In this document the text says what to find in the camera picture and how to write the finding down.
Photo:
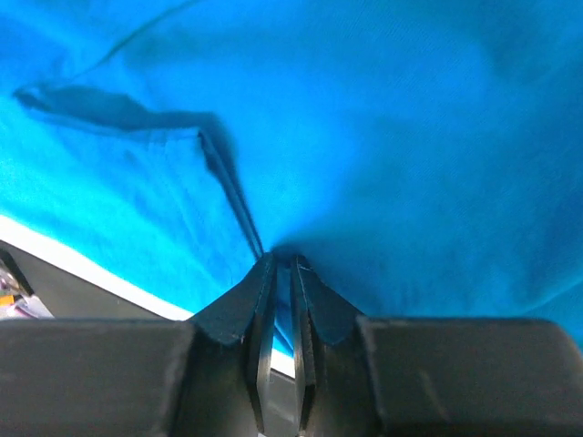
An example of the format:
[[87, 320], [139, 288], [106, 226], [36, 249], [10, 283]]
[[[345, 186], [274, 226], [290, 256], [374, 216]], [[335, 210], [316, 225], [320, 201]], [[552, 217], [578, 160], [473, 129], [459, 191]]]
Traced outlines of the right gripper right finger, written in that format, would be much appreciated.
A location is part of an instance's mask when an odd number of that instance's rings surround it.
[[541, 319], [373, 318], [291, 262], [302, 436], [579, 436], [582, 355]]

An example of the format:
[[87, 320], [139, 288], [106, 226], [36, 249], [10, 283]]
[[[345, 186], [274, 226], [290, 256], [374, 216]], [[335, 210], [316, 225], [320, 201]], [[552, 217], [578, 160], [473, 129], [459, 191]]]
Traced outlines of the blue t shirt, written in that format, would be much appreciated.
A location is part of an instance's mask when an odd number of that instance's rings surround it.
[[582, 4], [4, 1], [1, 212], [193, 312], [287, 249], [580, 340]]

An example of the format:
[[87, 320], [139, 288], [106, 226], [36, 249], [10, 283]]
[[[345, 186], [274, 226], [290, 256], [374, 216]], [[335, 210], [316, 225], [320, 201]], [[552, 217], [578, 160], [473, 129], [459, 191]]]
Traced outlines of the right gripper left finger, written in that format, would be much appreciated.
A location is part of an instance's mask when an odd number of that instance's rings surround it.
[[5, 320], [4, 436], [256, 436], [270, 378], [275, 265], [184, 321]]

